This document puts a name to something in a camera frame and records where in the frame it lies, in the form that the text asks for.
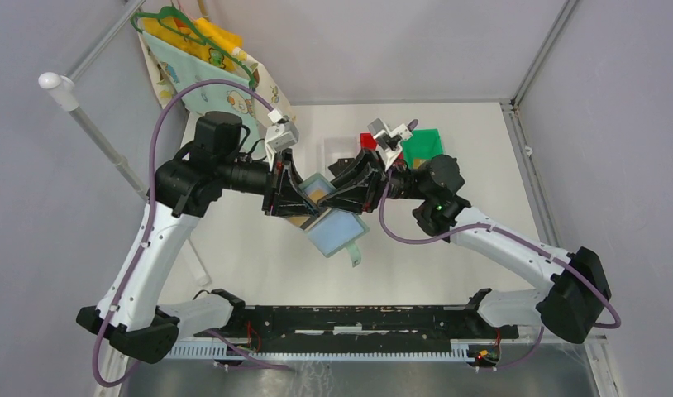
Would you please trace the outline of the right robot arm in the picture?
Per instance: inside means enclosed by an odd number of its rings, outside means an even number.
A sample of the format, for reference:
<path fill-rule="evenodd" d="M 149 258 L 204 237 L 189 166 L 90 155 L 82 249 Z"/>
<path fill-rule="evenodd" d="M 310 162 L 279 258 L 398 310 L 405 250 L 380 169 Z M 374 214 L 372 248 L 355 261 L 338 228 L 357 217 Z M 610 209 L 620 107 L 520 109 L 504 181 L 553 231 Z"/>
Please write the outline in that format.
<path fill-rule="evenodd" d="M 480 295 L 463 316 L 465 330 L 485 337 L 502 326 L 545 328 L 566 342 L 581 344 L 594 328 L 622 324 L 599 255 L 582 246 L 575 252 L 534 241 L 493 220 L 459 191 L 465 180 L 456 158 L 436 155 L 411 169 L 396 160 L 386 165 L 376 151 L 363 149 L 332 181 L 334 190 L 319 208 L 384 216 L 388 199 L 413 199 L 412 211 L 424 238 L 407 239 L 388 228 L 392 239 L 410 245 L 454 243 L 513 272 L 529 289 Z"/>

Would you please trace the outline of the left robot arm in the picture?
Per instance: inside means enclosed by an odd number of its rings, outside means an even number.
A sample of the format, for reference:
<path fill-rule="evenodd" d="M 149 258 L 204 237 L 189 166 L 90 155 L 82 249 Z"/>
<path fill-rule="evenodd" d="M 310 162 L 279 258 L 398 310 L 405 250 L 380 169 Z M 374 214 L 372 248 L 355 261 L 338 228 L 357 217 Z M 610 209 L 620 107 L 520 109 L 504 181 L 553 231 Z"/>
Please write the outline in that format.
<path fill-rule="evenodd" d="M 198 119 L 194 138 L 156 169 L 134 246 L 108 293 L 79 311 L 80 326 L 148 364 L 165 358 L 180 339 L 206 330 L 235 337 L 244 330 L 243 303 L 225 291 L 171 305 L 160 304 L 159 297 L 182 246 L 224 190 L 261 196 L 268 216 L 318 214 L 298 188 L 291 153 L 273 163 L 250 160 L 241 152 L 248 133 L 229 112 Z"/>

